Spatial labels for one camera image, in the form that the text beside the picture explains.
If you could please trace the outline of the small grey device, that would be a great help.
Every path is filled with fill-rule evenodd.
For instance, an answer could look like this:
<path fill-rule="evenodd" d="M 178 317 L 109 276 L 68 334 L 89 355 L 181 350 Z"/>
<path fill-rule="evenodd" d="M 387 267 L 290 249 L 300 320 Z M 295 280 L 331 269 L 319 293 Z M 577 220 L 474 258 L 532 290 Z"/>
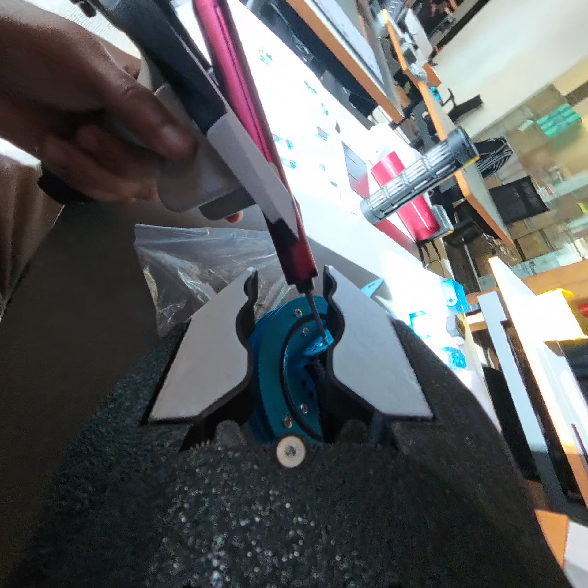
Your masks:
<path fill-rule="evenodd" d="M 439 204 L 432 204 L 430 205 L 430 210 L 436 223 L 439 225 L 439 230 L 434 233 L 431 239 L 443 238 L 450 235 L 454 231 L 454 226 L 445 208 Z"/>

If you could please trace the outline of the printed instruction sheet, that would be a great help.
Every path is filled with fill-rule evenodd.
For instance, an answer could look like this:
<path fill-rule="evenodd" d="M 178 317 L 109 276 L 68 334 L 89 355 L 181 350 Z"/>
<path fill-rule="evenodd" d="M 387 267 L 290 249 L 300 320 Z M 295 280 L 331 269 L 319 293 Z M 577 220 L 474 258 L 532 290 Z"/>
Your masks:
<path fill-rule="evenodd" d="M 360 216 L 343 150 L 362 139 L 351 114 L 306 64 L 240 1 L 228 1 L 245 56 L 292 193 Z"/>

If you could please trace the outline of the large clear plastic bag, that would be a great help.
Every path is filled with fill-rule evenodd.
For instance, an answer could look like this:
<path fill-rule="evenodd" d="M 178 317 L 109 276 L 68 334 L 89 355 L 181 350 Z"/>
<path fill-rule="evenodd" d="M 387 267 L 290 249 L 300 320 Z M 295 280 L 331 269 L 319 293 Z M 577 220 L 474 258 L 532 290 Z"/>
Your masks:
<path fill-rule="evenodd" d="M 259 273 L 256 319 L 295 298 L 266 231 L 135 225 L 134 248 L 160 336 L 186 322 L 247 268 Z"/>

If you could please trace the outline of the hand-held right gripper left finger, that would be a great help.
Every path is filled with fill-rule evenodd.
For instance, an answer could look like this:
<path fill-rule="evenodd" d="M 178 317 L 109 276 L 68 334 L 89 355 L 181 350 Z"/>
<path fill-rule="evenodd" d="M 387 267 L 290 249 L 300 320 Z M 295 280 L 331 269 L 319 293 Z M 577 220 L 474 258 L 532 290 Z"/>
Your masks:
<path fill-rule="evenodd" d="M 245 390 L 253 373 L 249 338 L 258 293 L 258 270 L 247 268 L 192 315 L 148 422 L 204 419 Z"/>

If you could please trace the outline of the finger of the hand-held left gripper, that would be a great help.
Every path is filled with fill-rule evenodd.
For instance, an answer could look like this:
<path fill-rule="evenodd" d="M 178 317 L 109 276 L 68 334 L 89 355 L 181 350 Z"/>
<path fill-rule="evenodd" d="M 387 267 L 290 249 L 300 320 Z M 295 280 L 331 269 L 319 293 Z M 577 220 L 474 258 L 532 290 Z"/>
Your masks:
<path fill-rule="evenodd" d="M 222 115 L 206 134 L 209 143 L 284 239 L 298 239 L 295 202 L 233 112 Z"/>

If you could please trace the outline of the black storage box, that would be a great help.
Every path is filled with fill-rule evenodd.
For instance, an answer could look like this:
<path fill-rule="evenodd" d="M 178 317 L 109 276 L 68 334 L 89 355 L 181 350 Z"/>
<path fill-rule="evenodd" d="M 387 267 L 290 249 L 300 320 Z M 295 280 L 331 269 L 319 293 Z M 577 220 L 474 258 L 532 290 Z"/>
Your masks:
<path fill-rule="evenodd" d="M 489 188 L 504 224 L 513 224 L 549 211 L 530 176 Z"/>

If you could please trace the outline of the white desk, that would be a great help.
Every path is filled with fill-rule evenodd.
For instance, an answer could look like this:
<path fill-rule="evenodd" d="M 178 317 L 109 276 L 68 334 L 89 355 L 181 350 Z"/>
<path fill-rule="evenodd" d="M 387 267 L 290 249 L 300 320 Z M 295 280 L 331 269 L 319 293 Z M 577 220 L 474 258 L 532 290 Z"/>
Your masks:
<path fill-rule="evenodd" d="M 1 564 L 5 587 L 491 587 L 505 571 L 496 429 L 406 326 L 432 422 L 358 420 L 300 466 L 247 439 L 181 450 L 182 424 L 139 409 L 180 342 L 155 346 L 146 286 L 122 245 L 120 284 L 81 260 L 28 270 L 1 324 Z"/>

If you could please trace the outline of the person's left hand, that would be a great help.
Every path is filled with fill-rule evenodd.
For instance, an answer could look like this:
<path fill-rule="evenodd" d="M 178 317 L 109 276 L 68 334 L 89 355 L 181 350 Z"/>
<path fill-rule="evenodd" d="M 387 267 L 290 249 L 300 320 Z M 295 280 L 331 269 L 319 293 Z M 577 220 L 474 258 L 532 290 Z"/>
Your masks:
<path fill-rule="evenodd" d="M 94 201 L 155 199 L 159 162 L 198 146 L 140 68 L 75 22 L 1 1 L 1 137 Z"/>

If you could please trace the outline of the blue toy robot arm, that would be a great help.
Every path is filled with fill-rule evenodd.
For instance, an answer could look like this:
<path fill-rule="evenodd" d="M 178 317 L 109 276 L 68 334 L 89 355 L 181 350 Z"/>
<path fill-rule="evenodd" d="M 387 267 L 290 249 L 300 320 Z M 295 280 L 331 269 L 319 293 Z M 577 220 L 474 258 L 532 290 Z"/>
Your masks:
<path fill-rule="evenodd" d="M 258 443 L 270 445 L 289 435 L 332 443 L 347 421 L 371 423 L 373 409 L 329 378 L 328 345 L 304 296 L 265 314 L 249 344 L 255 408 L 248 426 Z"/>

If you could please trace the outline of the white side table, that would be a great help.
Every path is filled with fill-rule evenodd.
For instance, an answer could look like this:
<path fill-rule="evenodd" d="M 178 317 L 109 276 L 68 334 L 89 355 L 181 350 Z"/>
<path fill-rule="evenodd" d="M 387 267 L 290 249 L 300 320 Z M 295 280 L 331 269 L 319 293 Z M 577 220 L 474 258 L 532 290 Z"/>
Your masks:
<path fill-rule="evenodd" d="M 586 524 L 587 399 L 563 345 L 587 340 L 545 342 L 539 295 L 498 257 L 489 265 L 497 289 L 477 302 L 533 466 L 553 510 Z"/>

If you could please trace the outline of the red electric screwdriver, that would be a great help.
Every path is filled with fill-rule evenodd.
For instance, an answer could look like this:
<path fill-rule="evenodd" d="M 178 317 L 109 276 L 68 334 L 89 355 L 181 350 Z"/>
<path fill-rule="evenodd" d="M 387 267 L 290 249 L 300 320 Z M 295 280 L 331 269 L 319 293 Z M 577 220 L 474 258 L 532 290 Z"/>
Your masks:
<path fill-rule="evenodd" d="M 288 192 L 295 213 L 298 240 L 293 242 L 285 236 L 279 236 L 277 222 L 271 222 L 267 217 L 264 219 L 286 282 L 295 285 L 298 292 L 305 295 L 322 338 L 322 348 L 325 349 L 329 340 L 314 299 L 314 278 L 318 277 L 319 272 L 306 237 L 298 203 L 291 194 L 280 165 L 268 120 L 228 2 L 192 1 L 192 4 L 224 98 Z"/>

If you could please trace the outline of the red cylindrical case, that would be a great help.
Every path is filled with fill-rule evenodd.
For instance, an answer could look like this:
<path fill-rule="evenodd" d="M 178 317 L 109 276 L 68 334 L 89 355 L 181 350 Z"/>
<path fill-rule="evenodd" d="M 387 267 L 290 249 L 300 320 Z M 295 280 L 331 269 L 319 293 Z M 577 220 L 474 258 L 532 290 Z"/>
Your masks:
<path fill-rule="evenodd" d="M 371 168 L 378 187 L 384 187 L 405 170 L 405 160 L 398 151 L 385 148 L 377 163 Z M 435 215 L 426 195 L 419 195 L 405 204 L 396 212 L 416 243 L 425 242 L 436 236 L 442 230 L 442 223 Z"/>

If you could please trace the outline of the grey screwdriver bit holder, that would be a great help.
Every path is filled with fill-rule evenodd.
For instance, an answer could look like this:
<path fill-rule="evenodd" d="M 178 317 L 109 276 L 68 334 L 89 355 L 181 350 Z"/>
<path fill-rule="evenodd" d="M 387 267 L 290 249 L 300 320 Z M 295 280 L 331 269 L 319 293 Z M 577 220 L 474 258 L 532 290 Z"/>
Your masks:
<path fill-rule="evenodd" d="M 479 158 L 474 143 L 462 127 L 431 147 L 401 174 L 360 204 L 364 218 L 376 225 L 419 195 L 436 188 Z"/>

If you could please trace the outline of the dark-topped orange-edged desk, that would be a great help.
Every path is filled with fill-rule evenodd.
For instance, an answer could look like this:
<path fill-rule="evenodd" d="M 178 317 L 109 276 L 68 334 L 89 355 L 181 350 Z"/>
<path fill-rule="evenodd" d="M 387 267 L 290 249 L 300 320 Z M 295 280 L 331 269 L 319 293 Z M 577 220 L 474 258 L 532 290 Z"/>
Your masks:
<path fill-rule="evenodd" d="M 349 91 L 402 120 L 394 81 L 367 1 L 284 1 L 288 21 L 309 52 Z"/>

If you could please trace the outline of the blue round-ended metal bracket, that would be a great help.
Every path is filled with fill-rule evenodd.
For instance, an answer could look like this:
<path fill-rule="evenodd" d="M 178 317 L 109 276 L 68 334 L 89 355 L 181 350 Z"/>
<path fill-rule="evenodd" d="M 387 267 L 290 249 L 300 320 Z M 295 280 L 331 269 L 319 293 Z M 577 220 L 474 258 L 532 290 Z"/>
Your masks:
<path fill-rule="evenodd" d="M 469 311 L 469 303 L 464 287 L 452 279 L 447 279 L 440 284 L 442 295 L 448 309 L 457 314 L 466 314 Z"/>

